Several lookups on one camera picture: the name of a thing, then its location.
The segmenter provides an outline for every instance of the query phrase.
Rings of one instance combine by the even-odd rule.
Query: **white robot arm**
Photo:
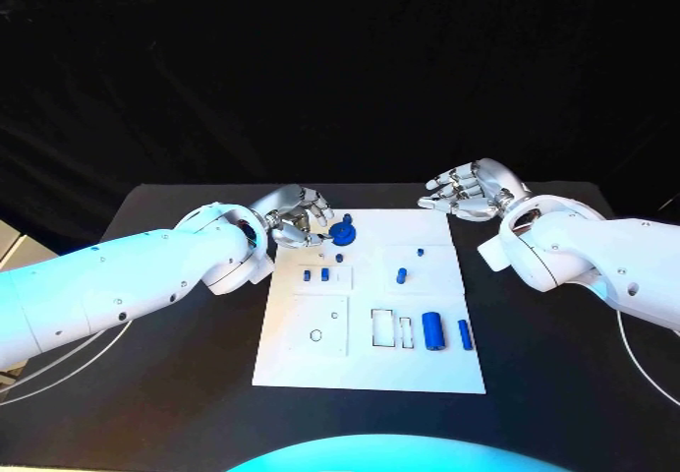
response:
[[[615,310],[680,329],[679,226],[607,220],[575,200],[535,196],[491,159],[445,172],[427,188],[441,185],[422,207],[471,221],[501,218],[497,236],[478,247],[493,270],[512,266],[540,291],[576,283]]]
[[[274,270],[268,232],[287,247],[330,236],[308,232],[333,217],[319,193],[288,185],[251,208],[202,206],[177,223],[0,273],[0,367],[176,303],[199,281],[212,293],[258,283]]]

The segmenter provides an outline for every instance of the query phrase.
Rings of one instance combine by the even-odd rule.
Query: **robotic hand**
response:
[[[512,266],[540,291],[576,283],[615,310],[680,329],[680,227],[607,220],[575,200],[535,196],[493,159],[457,167],[425,185],[440,186],[421,207],[468,221],[501,218],[499,234],[478,246],[493,270]]]
[[[288,248],[331,239],[311,234],[307,212],[333,217],[319,192],[288,185],[251,207],[215,203],[174,229],[98,244],[0,273],[0,368],[176,303],[202,280],[215,295],[274,270],[268,233]]]

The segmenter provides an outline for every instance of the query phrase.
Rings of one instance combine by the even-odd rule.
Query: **blue object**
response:
[[[355,238],[357,237],[357,230],[352,225],[350,213],[344,213],[343,221],[340,223],[336,223],[330,227],[329,233],[333,236],[333,244],[336,246],[347,246],[355,242]]]
[[[404,283],[406,281],[406,269],[402,267],[399,273],[396,274],[396,283]]]
[[[402,435],[340,436],[304,442],[251,459],[231,472],[271,470],[566,472],[539,459],[489,445]]]
[[[464,341],[464,350],[471,351],[470,329],[468,329],[468,322],[465,320],[458,320],[458,329],[461,330],[461,340]]]
[[[437,312],[422,314],[422,331],[428,351],[441,351],[447,343],[444,342],[442,317]]]

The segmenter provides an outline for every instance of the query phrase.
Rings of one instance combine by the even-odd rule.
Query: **white cable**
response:
[[[55,385],[59,385],[64,381],[71,379],[100,359],[100,357],[104,355],[104,353],[111,349],[111,347],[114,346],[117,341],[121,339],[121,336],[124,335],[125,331],[128,330],[130,324],[131,324],[131,321],[127,322],[124,329],[121,330],[121,332],[118,333],[117,337],[110,342],[107,347],[100,351],[100,354],[97,354],[97,356],[85,363],[85,365],[82,365],[68,376],[62,377],[56,382],[51,383],[48,386],[45,386],[43,388],[39,388],[36,391],[33,391],[32,393],[27,393],[26,395],[20,396],[19,398],[13,398],[12,400],[3,401],[0,403],[0,406],[9,405],[10,403],[15,403],[16,401],[25,400],[30,396],[38,395],[39,393],[46,391],[49,388],[52,388]]]
[[[49,363],[42,369],[38,369],[29,376],[25,376],[19,381],[12,383],[12,385],[0,388],[0,393],[7,390],[12,390],[20,384],[25,384],[30,379],[35,379],[43,372],[46,372],[53,366],[61,364],[101,335],[104,331],[100,331],[74,350],[66,352],[52,363]]]
[[[667,393],[666,393],[666,390],[659,386],[659,384],[656,383],[656,381],[651,379],[651,377],[648,376],[647,372],[644,371],[644,368],[641,367],[640,365],[640,362],[638,362],[638,359],[635,358],[635,354],[634,354],[634,351],[631,350],[631,346],[628,344],[628,339],[627,339],[627,332],[624,330],[624,322],[621,321],[621,312],[617,310],[617,315],[620,317],[620,331],[621,331],[621,338],[624,340],[624,344],[627,346],[627,351],[628,351],[628,355],[631,356],[631,359],[634,360],[634,364],[637,366],[637,369],[641,371],[641,374],[644,375],[644,378],[648,380],[648,382],[654,385],[656,389],[663,393],[663,395],[666,396],[666,398],[677,405],[680,406],[680,401],[677,401]]]

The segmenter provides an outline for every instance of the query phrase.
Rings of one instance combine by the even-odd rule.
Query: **white board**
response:
[[[278,248],[252,384],[486,393],[477,352],[464,350],[458,329],[458,320],[467,320],[471,334],[447,216],[427,209],[340,209],[330,224],[346,212],[357,230],[355,243]],[[396,283],[401,267],[408,272],[404,284]],[[385,312],[375,324],[373,310],[392,311],[392,331]],[[441,351],[425,348],[427,312],[441,314]],[[393,347],[386,347],[392,332]]]

